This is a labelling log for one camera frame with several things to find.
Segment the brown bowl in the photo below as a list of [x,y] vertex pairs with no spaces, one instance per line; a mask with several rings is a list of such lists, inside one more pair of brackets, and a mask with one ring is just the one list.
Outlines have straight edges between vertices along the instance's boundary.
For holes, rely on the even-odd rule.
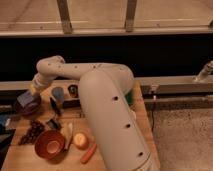
[[64,136],[57,130],[48,130],[39,135],[35,143],[36,154],[52,159],[64,149]]

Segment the bowl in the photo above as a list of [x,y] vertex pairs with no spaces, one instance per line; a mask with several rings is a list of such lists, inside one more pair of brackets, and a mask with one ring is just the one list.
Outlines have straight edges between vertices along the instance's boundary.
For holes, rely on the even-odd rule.
[[22,115],[30,115],[32,113],[35,113],[41,106],[41,96],[37,95],[34,96],[34,99],[26,104],[24,107],[18,102],[18,100],[14,103],[14,110],[17,113],[20,113]]
[[64,149],[64,144],[65,138],[59,131],[44,131],[35,142],[35,152],[41,158],[52,159]]

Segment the knife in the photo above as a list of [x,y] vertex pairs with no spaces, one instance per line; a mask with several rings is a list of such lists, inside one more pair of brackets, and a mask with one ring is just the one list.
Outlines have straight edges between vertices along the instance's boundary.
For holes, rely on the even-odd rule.
[[52,109],[54,110],[54,112],[55,112],[58,116],[61,116],[61,111],[60,111],[58,105],[56,104],[56,102],[53,100],[52,97],[50,97],[50,105],[51,105]]

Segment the bunch of grapes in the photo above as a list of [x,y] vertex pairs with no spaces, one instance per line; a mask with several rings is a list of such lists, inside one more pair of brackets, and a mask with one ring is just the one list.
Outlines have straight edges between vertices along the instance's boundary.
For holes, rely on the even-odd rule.
[[45,130],[44,125],[38,120],[31,120],[30,126],[27,133],[21,137],[19,145],[35,143],[37,137]]

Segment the round hole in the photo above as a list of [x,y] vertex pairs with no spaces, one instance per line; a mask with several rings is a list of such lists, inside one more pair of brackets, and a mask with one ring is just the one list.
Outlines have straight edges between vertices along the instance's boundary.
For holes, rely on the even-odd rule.
[[143,152],[140,152],[139,154],[138,154],[138,157],[141,157],[143,155]]
[[112,99],[115,100],[115,101],[117,101],[118,100],[118,96],[115,96]]
[[130,124],[126,124],[125,128],[130,128],[131,125]]

